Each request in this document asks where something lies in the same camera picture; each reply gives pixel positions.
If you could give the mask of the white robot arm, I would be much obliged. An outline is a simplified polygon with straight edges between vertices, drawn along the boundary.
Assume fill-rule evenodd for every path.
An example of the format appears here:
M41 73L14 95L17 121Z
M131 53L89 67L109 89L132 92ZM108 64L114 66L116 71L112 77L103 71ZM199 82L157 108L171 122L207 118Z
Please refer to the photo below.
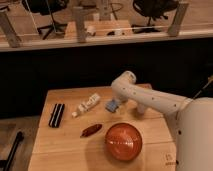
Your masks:
M213 98L191 99L142 88L131 71L123 72L112 83L118 103L128 99L139 111L151 107L177 120L176 171L213 171Z

